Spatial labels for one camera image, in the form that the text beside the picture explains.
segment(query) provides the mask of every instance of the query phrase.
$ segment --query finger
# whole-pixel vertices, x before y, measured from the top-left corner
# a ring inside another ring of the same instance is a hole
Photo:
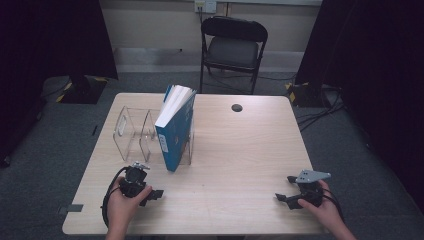
[[[324,180],[320,179],[320,180],[318,180],[318,182],[319,182],[319,184],[321,184],[322,188],[330,191],[330,187],[328,186],[328,184],[326,182],[324,182]]]
[[[312,214],[316,213],[316,211],[318,210],[317,207],[315,207],[310,202],[308,202],[304,199],[298,199],[297,203],[299,203],[299,205],[302,206],[303,208],[305,208],[306,210],[310,211]]]
[[[152,186],[146,186],[143,191],[141,191],[135,198],[137,201],[141,202],[143,201],[147,196],[149,196],[150,192],[152,191]]]
[[[118,188],[118,187],[119,187],[119,182],[120,182],[123,178],[124,178],[124,177],[120,176],[120,177],[118,177],[118,178],[115,180],[115,182],[113,183],[113,186],[112,186],[111,191],[113,191],[113,189],[116,189],[116,188]]]
[[[331,193],[330,193],[330,187],[328,186],[328,184],[326,182],[324,182],[324,180],[318,180],[319,184],[321,184],[321,188],[324,189],[324,195],[331,197]]]

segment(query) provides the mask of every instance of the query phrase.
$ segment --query human hand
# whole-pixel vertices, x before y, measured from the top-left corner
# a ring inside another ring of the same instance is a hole
[[[152,191],[151,186],[146,186],[137,196],[133,198],[125,197],[119,189],[119,182],[123,177],[118,177],[113,184],[113,192],[110,194],[107,204],[107,216],[109,219],[109,229],[106,239],[123,239],[131,219],[143,199]]]
[[[323,180],[319,180],[321,187],[324,189],[324,195],[332,197],[328,184]],[[297,201],[300,206],[312,213],[318,221],[324,225],[336,239],[356,239],[340,217],[336,205],[327,198],[322,199],[319,207],[315,207],[312,203],[299,199]]]

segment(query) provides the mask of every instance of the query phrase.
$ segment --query white page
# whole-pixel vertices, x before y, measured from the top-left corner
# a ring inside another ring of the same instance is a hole
[[[156,123],[163,121],[161,119],[164,117],[164,114],[167,114],[167,112],[169,112],[169,108],[172,107],[172,105],[175,103],[175,101],[177,100],[177,98],[180,95],[182,90],[183,90],[182,86],[179,86],[179,85],[173,86],[173,88],[171,89],[171,91],[168,94],[168,97],[165,100],[165,103],[162,105],[162,108],[160,110],[159,117],[156,120]]]
[[[165,127],[166,124],[171,120],[175,113],[184,105],[187,99],[191,96],[192,90],[187,87],[182,87],[177,99],[172,103],[170,102],[169,108],[164,110],[156,121],[155,125],[158,127]]]

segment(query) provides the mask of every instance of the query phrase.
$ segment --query wooden table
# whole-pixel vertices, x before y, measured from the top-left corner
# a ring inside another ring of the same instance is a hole
[[[110,109],[63,231],[103,235],[100,206],[119,169],[127,166],[112,138],[122,107],[160,109],[163,94],[121,93]],[[243,107],[241,112],[231,109]],[[323,227],[306,210],[289,210],[275,193],[299,194],[286,177],[312,169],[293,111],[281,96],[198,94],[191,165],[175,173],[150,164],[146,182],[165,190],[140,207],[129,235],[316,234]]]

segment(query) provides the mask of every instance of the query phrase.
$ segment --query cable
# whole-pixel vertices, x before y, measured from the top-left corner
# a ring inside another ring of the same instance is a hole
[[[342,219],[342,221],[343,221],[343,222],[345,222],[345,220],[344,220],[344,216],[343,216],[343,212],[342,212],[342,208],[340,207],[339,202],[338,202],[337,200],[335,200],[334,198],[331,198],[331,197],[329,197],[329,196],[327,196],[327,195],[322,195],[322,197],[324,197],[324,198],[326,198],[326,199],[330,200],[330,201],[334,204],[334,206],[336,206],[337,211],[339,212],[340,218]]]
[[[197,7],[197,13],[199,14],[200,25],[201,25],[203,23],[203,7]]]
[[[227,2],[227,9],[226,9],[226,11],[225,11],[225,16],[226,16],[226,17],[229,17],[229,16],[228,16],[228,9],[230,9],[230,3],[229,3],[229,2]]]
[[[356,6],[356,4],[357,4],[357,3],[358,3],[358,0],[356,0],[356,1],[354,2],[353,6],[350,8],[350,10],[349,10],[349,12],[348,12],[348,14],[347,14],[346,19],[349,19],[349,18],[350,18],[350,16],[352,15],[353,10],[355,9],[355,6]],[[346,25],[347,25],[347,20],[345,20],[345,21],[344,21],[344,23],[343,23],[343,25],[342,25],[342,28],[341,28],[340,33],[342,33],[342,32],[343,32],[343,30],[345,29]],[[341,38],[341,34],[338,34],[338,35],[337,35],[337,38],[336,38],[336,41],[335,41],[335,43],[333,44],[333,48],[331,49],[330,59],[333,59],[333,57],[334,57],[334,54],[335,54],[336,49],[337,49],[337,46],[338,46],[338,44],[339,44],[339,42],[340,42],[340,38]],[[330,63],[327,63],[327,65],[325,66],[325,69],[324,69],[323,77],[321,78],[321,86],[324,84],[324,78],[325,78],[325,76],[327,75],[327,73],[328,73],[329,69],[330,69]],[[324,99],[323,99],[323,96],[322,96],[322,95],[321,95],[321,101],[323,102],[323,105],[325,106],[325,104],[324,104]],[[302,129],[302,130],[300,130],[300,131],[305,130],[305,129],[306,129],[308,126],[310,126],[312,123],[308,124],[305,128],[303,128],[303,129]]]
[[[109,202],[110,195],[115,190],[117,190],[119,188],[118,187],[118,188],[115,188],[115,189],[112,190],[113,184],[115,183],[115,181],[118,178],[119,174],[121,174],[121,172],[123,172],[124,170],[128,170],[128,169],[129,169],[129,167],[123,167],[123,168],[121,168],[121,170],[118,171],[118,173],[116,173],[115,177],[113,178],[112,182],[110,183],[110,185],[109,185],[109,187],[107,189],[107,192],[106,192],[105,197],[103,198],[103,204],[101,206],[101,209],[102,209],[103,221],[105,222],[105,224],[106,224],[107,227],[109,227],[109,219],[107,217],[107,204]]]
[[[238,91],[238,92],[240,92],[241,94],[249,94],[249,92],[248,92],[248,91],[243,91],[243,90],[238,89],[238,88],[233,88],[233,87],[229,86],[228,84],[225,84],[225,83],[223,83],[223,82],[221,82],[221,81],[218,81],[218,80],[217,80],[217,82],[219,82],[219,83],[221,83],[221,84],[223,84],[223,85],[226,85],[226,86],[219,86],[219,85],[209,84],[209,83],[203,83],[203,84],[204,84],[204,85],[207,85],[207,86],[211,86],[211,87],[219,87],[219,88],[225,88],[225,89],[230,89],[230,90]]]
[[[315,191],[307,190],[307,189],[304,189],[304,188],[303,188],[303,190],[304,190],[305,192],[308,192],[308,193],[314,194],[315,196],[318,196],[318,197],[326,198],[326,199],[328,199],[330,202],[332,202],[332,203],[334,204],[334,206],[336,206],[337,211],[339,212],[339,216],[340,216],[340,218],[342,219],[342,221],[343,221],[343,222],[345,222],[345,219],[344,219],[344,216],[343,216],[343,212],[342,212],[342,208],[341,208],[340,203],[339,203],[339,201],[337,200],[336,196],[335,196],[332,192],[330,192],[329,190],[327,190],[327,189],[324,189],[324,188],[322,188],[322,187],[320,187],[319,189],[322,189],[323,191],[326,191],[326,192],[330,193],[330,194],[331,194],[331,196],[333,196],[333,197],[327,196],[327,195],[325,195],[325,194],[319,194],[319,193],[317,193],[317,192],[315,192]]]
[[[218,83],[220,83],[220,84],[222,84],[222,85],[226,86],[226,88],[228,88],[228,89],[233,89],[233,90],[236,90],[236,91],[238,91],[238,92],[240,92],[240,93],[243,93],[243,94],[249,94],[249,93],[250,93],[250,92],[248,92],[248,91],[244,91],[244,90],[241,90],[241,89],[238,89],[238,88],[234,88],[234,87],[232,87],[230,84],[224,83],[224,82],[223,82],[223,81],[221,81],[221,80],[215,79],[215,81],[217,81]]]
[[[263,77],[263,76],[258,76],[258,78],[261,79],[267,79],[267,80],[275,80],[275,81],[285,81],[285,80],[293,80],[296,77],[297,73],[295,73],[293,76],[289,77],[289,78],[270,78],[270,77]],[[212,77],[216,77],[216,78],[241,78],[241,77],[251,77],[249,75],[236,75],[236,76],[219,76],[219,75],[215,75],[213,73],[211,73]]]
[[[48,97],[50,95],[53,95],[53,94],[59,92],[60,90],[64,89],[69,84],[70,81],[71,81],[71,78],[68,76],[68,80],[66,81],[65,85],[63,85],[62,87],[60,87],[60,88],[58,88],[58,89],[56,89],[56,90],[54,90],[54,91],[52,91],[50,93],[47,93],[47,94],[41,96],[41,98],[46,98],[46,97]]]
[[[335,112],[337,112],[337,111],[339,111],[339,110],[341,110],[341,109],[344,108],[344,104],[343,103],[341,105],[339,105],[339,107],[336,107],[337,106],[336,104],[337,104],[338,100],[340,99],[340,89],[337,89],[337,88],[328,88],[328,89],[323,89],[323,90],[337,91],[336,100],[330,106],[330,108],[328,108],[328,109],[326,109],[326,110],[324,110],[322,112],[315,113],[315,114],[307,114],[307,115],[303,115],[303,116],[300,116],[300,117],[296,117],[296,119],[308,117],[308,118],[306,118],[306,119],[304,119],[304,120],[302,120],[302,121],[300,121],[300,122],[297,123],[297,125],[299,127],[302,126],[303,124],[305,124],[306,122],[311,121],[304,128],[302,128],[300,130],[300,132],[304,131],[306,128],[308,128],[310,125],[312,125],[314,122],[318,121],[320,118],[322,118],[324,116],[327,116],[327,115],[330,115],[331,116],[331,114],[333,114],[333,113],[335,113]]]
[[[322,115],[320,115],[320,116],[317,116],[315,119],[313,119],[313,120],[312,120],[312,122],[310,122],[310,123],[309,123],[309,124],[307,124],[304,128],[302,128],[302,129],[300,130],[300,132],[304,131],[306,128],[308,128],[310,125],[312,125],[314,122],[318,121],[321,117],[324,117],[324,116],[326,116],[326,115],[331,115],[331,114],[333,114],[333,113],[335,113],[335,112],[337,112],[337,111],[339,111],[339,110],[341,110],[341,109],[343,109],[343,108],[344,108],[344,104],[342,104],[339,108],[334,109],[333,111],[327,111],[327,112],[325,112],[324,114],[322,114]]]

